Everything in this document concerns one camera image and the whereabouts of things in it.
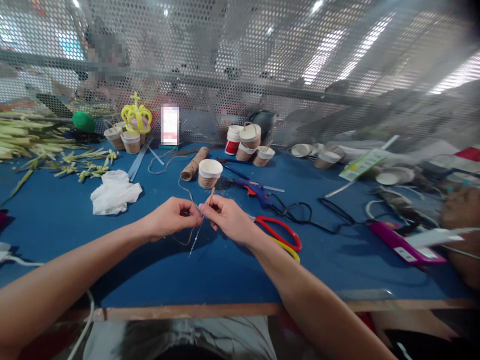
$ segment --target pink device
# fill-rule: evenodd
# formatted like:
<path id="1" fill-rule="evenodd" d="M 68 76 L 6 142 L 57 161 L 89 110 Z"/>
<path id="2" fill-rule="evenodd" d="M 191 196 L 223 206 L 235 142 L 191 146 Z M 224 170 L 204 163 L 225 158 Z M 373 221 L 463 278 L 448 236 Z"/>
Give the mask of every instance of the pink device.
<path id="1" fill-rule="evenodd" d="M 404 262 L 415 266 L 444 264 L 445 258 L 428 247 L 415 248 L 390 226 L 381 221 L 371 223 L 369 229 L 377 235 L 390 249 L 397 253 Z"/>

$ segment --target smartphone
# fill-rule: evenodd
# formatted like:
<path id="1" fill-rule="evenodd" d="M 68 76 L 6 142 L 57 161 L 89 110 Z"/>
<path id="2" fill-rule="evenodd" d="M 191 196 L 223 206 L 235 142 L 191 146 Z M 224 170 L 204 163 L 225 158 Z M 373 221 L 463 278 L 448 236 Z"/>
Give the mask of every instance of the smartphone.
<path id="1" fill-rule="evenodd" d="M 180 108 L 175 104 L 162 104 L 160 141 L 162 145 L 176 146 L 180 140 Z"/>

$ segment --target blue table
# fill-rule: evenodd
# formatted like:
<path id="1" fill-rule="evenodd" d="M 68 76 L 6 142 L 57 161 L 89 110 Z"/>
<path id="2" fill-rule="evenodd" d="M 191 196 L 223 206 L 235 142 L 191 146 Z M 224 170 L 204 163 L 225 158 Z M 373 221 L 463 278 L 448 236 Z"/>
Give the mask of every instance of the blue table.
<path id="1" fill-rule="evenodd" d="M 199 146 L 191 144 L 185 148 Z M 156 152 L 161 155 L 165 151 L 159 149 Z M 212 150 L 210 156 L 228 157 L 222 149 Z M 128 171 L 135 157 L 121 152 L 121 158 L 115 161 L 112 169 Z M 23 259 L 48 262 L 140 219 L 169 197 L 188 198 L 188 193 L 178 186 L 178 178 L 190 159 L 176 158 L 167 172 L 153 175 L 147 171 L 152 158 L 150 152 L 145 155 L 134 180 L 140 183 L 143 193 L 136 203 L 129 205 L 126 213 L 116 216 L 92 214 L 90 194 L 100 185 L 100 179 L 87 179 L 81 184 L 76 175 L 55 178 L 49 170 L 35 172 L 5 206 L 15 220 L 3 230 L 0 242 L 18 247 L 16 255 Z M 0 199 L 8 196 L 22 177 L 22 174 L 11 171 L 12 166 L 0 165 Z M 299 201 L 310 204 L 313 220 L 321 225 L 334 228 L 343 222 L 317 200 L 345 183 L 338 177 L 340 167 L 316 169 L 310 160 L 294 158 L 283 152 L 263 168 L 235 163 L 231 166 L 253 181 L 285 189 L 285 193 L 277 194 L 286 205 Z M 153 171 L 163 168 L 154 160 Z M 237 177 L 227 169 L 222 175 L 230 179 Z M 196 181 L 183 182 L 182 185 L 190 189 L 197 204 L 204 202 L 210 194 L 210 190 L 200 188 Z M 373 199 L 368 194 L 370 188 L 359 182 L 330 199 L 357 222 L 363 222 L 367 219 L 365 204 Z M 250 215 L 274 216 L 262 210 L 257 200 L 248 198 L 245 189 L 230 187 L 227 181 L 219 182 L 215 193 L 234 199 Z M 382 204 L 375 204 L 374 209 L 378 214 L 389 212 Z M 341 234 L 330 235 L 308 224 L 282 220 L 300 236 L 302 265 L 336 292 L 385 289 L 399 302 L 428 301 L 429 307 L 442 307 L 441 304 L 449 304 L 452 300 L 473 298 L 450 265 L 435 266 L 428 272 L 409 266 L 364 225 L 344 227 Z M 185 242 L 188 236 L 189 231 L 185 230 L 177 238 Z M 248 308 L 245 304 L 280 302 L 275 287 L 249 251 L 214 232 L 208 224 L 201 228 L 190 258 L 189 251 L 190 246 L 181 246 L 171 237 L 139 248 L 92 287 L 97 305 L 117 309 L 222 305 L 229 309 L 226 314 L 231 315 L 230 312 L 236 313 L 238 309 L 244 313 Z M 0 287 L 28 271 L 29 268 L 17 264 L 0 264 Z M 188 312 L 186 307 L 181 309 L 181 312 Z M 361 309 L 369 310 L 369 305 Z"/>

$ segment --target green pom-pom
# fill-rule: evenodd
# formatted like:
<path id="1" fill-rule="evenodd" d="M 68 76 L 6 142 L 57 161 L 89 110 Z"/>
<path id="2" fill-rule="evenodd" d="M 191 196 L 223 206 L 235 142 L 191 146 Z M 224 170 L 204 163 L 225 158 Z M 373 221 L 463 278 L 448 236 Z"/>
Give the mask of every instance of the green pom-pom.
<path id="1" fill-rule="evenodd" d="M 72 117 L 73 125 L 78 130 L 84 131 L 86 133 L 94 133 L 95 132 L 95 121 L 94 118 L 91 117 L 89 114 L 83 111 L 78 111 L 73 114 Z"/>

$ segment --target white tissue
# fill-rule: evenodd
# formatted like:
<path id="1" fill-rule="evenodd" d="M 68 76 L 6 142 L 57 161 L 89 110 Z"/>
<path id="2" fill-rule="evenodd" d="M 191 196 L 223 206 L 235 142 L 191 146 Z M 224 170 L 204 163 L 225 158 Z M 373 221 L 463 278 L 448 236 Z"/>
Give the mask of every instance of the white tissue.
<path id="1" fill-rule="evenodd" d="M 116 215 L 127 210 L 127 203 L 135 203 L 142 187 L 133 184 L 123 170 L 107 171 L 102 175 L 102 185 L 90 195 L 93 203 L 93 215 Z"/>

